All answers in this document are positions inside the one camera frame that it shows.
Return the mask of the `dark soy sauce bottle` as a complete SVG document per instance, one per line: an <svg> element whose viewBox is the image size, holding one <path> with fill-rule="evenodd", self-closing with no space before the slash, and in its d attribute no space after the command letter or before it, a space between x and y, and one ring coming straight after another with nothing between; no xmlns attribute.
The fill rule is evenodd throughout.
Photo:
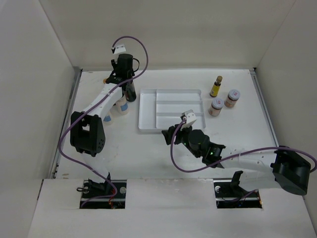
<svg viewBox="0 0 317 238"><path fill-rule="evenodd" d="M123 88L124 95L128 102L134 102L137 98L134 82L127 82Z"/></svg>

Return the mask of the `white granule jar blue label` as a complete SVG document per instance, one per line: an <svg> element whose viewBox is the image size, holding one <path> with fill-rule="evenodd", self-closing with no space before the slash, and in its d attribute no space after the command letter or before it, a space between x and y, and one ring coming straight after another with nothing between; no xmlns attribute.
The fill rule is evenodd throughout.
<svg viewBox="0 0 317 238"><path fill-rule="evenodd" d="M121 115L128 114L128 104L125 96L116 102L116 108Z"/></svg>

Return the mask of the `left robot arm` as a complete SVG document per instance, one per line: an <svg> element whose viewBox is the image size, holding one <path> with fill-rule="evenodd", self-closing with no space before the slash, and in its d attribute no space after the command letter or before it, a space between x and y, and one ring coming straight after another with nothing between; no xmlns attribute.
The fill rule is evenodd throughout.
<svg viewBox="0 0 317 238"><path fill-rule="evenodd" d="M110 109L113 106L121 114L128 113L128 102L137 98L133 81L116 88L111 94L110 90L119 83L135 76L133 61L139 61L131 54L119 54L117 60L112 60L113 71L106 79L106 83L97 98L82 112L73 112L71 123L74 123L82 114L96 105L104 96L107 98L92 111L87 113L71 130L70 144L83 155L85 163L104 178L110 179L109 172L104 165L105 160L98 156L106 143L104 122L111 121Z"/></svg>

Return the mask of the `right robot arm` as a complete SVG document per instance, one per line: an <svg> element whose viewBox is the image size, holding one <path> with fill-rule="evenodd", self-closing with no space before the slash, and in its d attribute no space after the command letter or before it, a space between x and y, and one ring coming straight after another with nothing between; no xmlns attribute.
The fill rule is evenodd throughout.
<svg viewBox="0 0 317 238"><path fill-rule="evenodd" d="M195 158L202 160L204 167L198 169L175 166L184 173L216 168L235 169L229 185L235 196L264 188L281 188L304 196L308 191L310 174L317 169L317 160L313 156L286 146L242 152L211 142L200 129L181 128L179 124L162 130L162 134L171 154L175 145L182 144Z"/></svg>

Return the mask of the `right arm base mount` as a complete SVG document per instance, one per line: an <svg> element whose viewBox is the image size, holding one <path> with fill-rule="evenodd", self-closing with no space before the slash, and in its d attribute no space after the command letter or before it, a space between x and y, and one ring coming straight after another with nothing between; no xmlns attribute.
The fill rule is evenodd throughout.
<svg viewBox="0 0 317 238"><path fill-rule="evenodd" d="M215 179L213 181L218 209L262 209L258 190L246 191L239 186L242 173L242 171L237 171L232 178Z"/></svg>

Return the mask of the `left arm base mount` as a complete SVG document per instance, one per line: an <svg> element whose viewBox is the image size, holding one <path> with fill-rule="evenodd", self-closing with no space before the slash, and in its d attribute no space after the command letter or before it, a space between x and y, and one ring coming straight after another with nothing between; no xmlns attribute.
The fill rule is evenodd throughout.
<svg viewBox="0 0 317 238"><path fill-rule="evenodd" d="M76 191L81 194L80 209L124 209L127 193L127 180L112 180L113 186L107 182L97 183L85 180Z"/></svg>

